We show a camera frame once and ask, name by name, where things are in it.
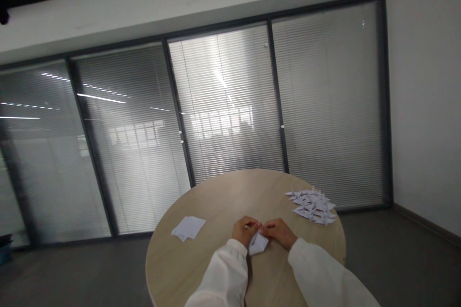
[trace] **floor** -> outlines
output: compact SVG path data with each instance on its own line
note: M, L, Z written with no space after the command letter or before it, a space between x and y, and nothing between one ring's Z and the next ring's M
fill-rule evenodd
M341 216L346 267L382 307L461 306L461 249L391 211ZM17 253L0 267L0 306L151 306L149 238Z

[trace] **round wooden table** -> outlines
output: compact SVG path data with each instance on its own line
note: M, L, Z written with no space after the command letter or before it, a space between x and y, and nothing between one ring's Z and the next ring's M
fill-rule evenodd
M339 217L325 226L295 214L297 205L284 195L290 185L312 187L293 175L246 169L210 178L181 196L158 223L147 249L146 279L155 306L184 306L214 251L226 244L235 221L245 215L263 223L283 218L298 237L318 244L344 265L346 240ZM206 223L195 240L181 242L171 231L185 216ZM273 240L248 260L248 306L306 306L287 259L288 252Z

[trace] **white sleeve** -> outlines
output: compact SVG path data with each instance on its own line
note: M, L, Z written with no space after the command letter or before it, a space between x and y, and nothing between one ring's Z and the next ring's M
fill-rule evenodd
M288 262L309 307L379 307L362 282L320 246L299 238Z
M246 247L235 239L218 249L186 307L243 306L248 284L247 252Z

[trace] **baseboard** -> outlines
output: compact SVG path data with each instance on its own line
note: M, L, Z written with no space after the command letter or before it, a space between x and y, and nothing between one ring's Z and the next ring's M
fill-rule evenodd
M428 221L427 219L421 217L420 215L415 214L413 211L410 211L398 204L394 204L393 209L397 211L398 213L404 215L405 217L411 219L412 221L415 221L418 224L422 225L424 228L429 229L430 231L439 235L445 240L451 242L455 246L458 246L459 248L461 248L461 236L458 236L456 234L453 234L452 232L449 232L447 229L444 229L441 226L435 223L432 223L431 221Z

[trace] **folded paper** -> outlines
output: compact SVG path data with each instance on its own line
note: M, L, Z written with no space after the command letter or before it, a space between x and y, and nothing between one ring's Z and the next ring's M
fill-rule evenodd
M195 239L205 222L205 220L194 216L186 216L177 225L177 227L173 229L171 235L176 235L182 242L184 242L188 237Z
M248 248L248 254L250 256L264 252L269 240L257 232L251 239L250 246Z
M330 212L335 204L331 203L325 194L314 187L305 190L299 189L299 192L294 192L292 188L285 195L290 196L289 200L300 205L293 210L294 213L318 224L328 225L335 221L336 215Z

